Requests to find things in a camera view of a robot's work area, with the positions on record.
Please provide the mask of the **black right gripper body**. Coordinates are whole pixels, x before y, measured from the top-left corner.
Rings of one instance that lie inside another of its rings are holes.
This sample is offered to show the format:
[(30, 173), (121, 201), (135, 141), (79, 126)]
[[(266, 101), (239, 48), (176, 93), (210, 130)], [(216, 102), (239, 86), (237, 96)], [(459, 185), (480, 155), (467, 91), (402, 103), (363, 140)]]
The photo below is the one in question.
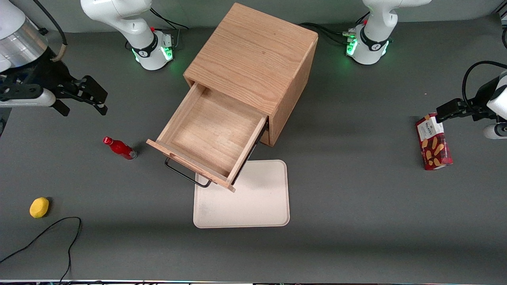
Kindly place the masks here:
[(72, 99), (75, 81), (62, 61), (39, 60), (1, 72), (1, 99), (34, 99), (43, 89), (57, 99)]

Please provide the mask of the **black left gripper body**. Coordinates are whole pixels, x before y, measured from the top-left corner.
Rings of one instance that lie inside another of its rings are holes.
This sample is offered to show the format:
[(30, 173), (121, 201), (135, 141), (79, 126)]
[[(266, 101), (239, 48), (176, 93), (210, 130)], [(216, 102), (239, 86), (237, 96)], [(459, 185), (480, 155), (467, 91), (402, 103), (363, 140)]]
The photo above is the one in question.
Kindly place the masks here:
[(500, 91), (497, 91), (498, 83), (499, 78), (494, 78), (477, 90), (476, 96), (474, 97), (474, 109), (489, 109), (487, 103), (489, 103), (491, 99), (496, 99), (500, 94)]

